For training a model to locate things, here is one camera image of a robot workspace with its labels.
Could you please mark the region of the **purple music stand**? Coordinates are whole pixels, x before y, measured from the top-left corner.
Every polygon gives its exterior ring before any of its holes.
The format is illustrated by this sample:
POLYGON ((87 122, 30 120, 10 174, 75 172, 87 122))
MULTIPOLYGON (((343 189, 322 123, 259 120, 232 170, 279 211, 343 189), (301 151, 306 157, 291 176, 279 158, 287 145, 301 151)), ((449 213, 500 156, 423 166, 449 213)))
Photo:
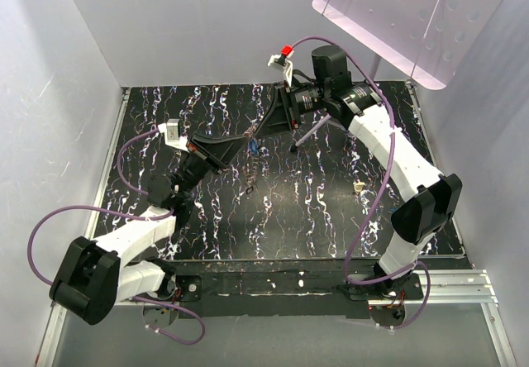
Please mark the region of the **purple music stand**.
POLYGON ((442 90, 503 0, 312 0, 312 8, 429 90, 442 90))

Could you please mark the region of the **small beige cup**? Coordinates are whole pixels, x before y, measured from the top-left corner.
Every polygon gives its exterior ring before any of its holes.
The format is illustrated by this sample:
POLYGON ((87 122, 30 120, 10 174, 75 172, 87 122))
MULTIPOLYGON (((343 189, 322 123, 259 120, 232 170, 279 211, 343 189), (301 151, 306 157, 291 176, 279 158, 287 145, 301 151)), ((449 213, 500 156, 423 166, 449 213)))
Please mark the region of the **small beige cup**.
POLYGON ((361 194, 363 189, 364 189, 364 186, 365 186, 365 183, 362 182, 362 181, 358 181, 358 182, 354 183, 354 192, 356 194, 361 194))

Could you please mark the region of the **metal key organizer disc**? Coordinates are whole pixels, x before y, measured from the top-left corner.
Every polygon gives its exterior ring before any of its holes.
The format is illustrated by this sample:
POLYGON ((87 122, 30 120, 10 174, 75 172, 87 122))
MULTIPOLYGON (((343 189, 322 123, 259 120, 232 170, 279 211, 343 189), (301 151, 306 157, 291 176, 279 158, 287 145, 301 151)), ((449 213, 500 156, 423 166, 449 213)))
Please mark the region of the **metal key organizer disc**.
POLYGON ((251 195, 257 189, 257 181, 259 177, 259 162, 260 162, 260 145, 257 141, 255 133, 257 131, 258 125, 256 123, 252 124, 244 133, 248 140, 247 145, 247 162, 244 168, 245 174, 245 194, 251 195), (259 154, 253 155, 249 150, 249 143, 251 140, 256 140, 259 145, 259 154))

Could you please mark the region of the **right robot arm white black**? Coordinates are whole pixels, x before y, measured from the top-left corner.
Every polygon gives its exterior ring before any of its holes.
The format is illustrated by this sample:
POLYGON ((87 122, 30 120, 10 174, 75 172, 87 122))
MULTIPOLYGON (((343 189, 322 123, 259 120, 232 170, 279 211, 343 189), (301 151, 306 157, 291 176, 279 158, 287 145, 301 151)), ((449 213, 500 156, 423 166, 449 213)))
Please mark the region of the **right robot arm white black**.
POLYGON ((324 45, 313 50, 314 76, 302 83, 295 80, 299 72, 292 55, 293 47, 286 45, 269 58, 268 65, 281 70, 284 80, 276 84, 273 103, 254 136, 263 139, 294 130, 303 114, 324 109, 368 148, 385 169, 384 181, 396 185, 403 205, 391 216, 393 235, 374 266, 374 277, 346 276, 346 281, 374 286, 382 298, 396 297, 420 252, 453 217, 462 182, 430 164, 402 134, 391 105, 372 79, 353 81, 347 65, 351 58, 342 48, 324 45))

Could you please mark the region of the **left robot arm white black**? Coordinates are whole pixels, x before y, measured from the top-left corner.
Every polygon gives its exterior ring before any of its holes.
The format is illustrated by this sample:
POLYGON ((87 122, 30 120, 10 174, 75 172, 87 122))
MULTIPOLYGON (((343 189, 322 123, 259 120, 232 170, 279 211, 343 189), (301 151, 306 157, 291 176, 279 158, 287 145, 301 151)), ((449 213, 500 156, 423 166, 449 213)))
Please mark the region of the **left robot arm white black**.
POLYGON ((176 274, 157 259, 132 260, 158 241, 169 239, 184 226, 193 210, 193 190, 208 173, 228 167, 247 142, 244 135, 181 136, 168 126, 150 131, 161 134, 167 146, 181 150, 183 158, 173 174, 156 174, 140 190, 149 207, 106 235, 90 241, 74 239, 50 285, 52 301, 90 325, 99 323, 115 303, 150 293, 160 301, 176 289, 176 274))

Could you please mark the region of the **blue key tag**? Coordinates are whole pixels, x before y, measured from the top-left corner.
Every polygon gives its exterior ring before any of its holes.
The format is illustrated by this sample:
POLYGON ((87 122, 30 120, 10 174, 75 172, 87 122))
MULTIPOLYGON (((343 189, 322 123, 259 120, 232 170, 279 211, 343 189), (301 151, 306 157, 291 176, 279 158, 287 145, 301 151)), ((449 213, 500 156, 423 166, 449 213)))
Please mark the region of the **blue key tag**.
POLYGON ((249 143, 249 150, 253 155, 259 154, 259 145, 256 140, 251 140, 249 143))

